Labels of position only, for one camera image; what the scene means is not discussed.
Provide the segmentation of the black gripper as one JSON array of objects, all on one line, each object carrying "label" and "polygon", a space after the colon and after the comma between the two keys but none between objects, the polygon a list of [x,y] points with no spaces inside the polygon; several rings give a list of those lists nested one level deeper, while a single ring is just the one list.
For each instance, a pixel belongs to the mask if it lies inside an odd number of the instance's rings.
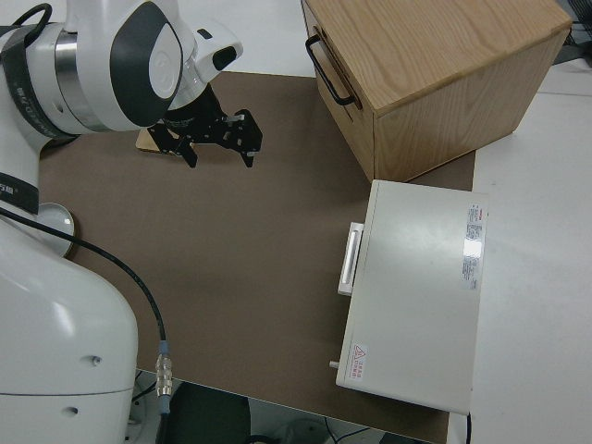
[{"label": "black gripper", "polygon": [[213,88],[206,87],[187,105],[168,110],[163,117],[164,124],[157,123],[147,131],[160,154],[180,156],[191,168],[196,167],[198,160],[191,140],[231,148],[240,155],[245,166],[252,167],[255,155],[261,150],[263,133],[247,109],[235,113],[230,130],[225,123],[227,117]]}]

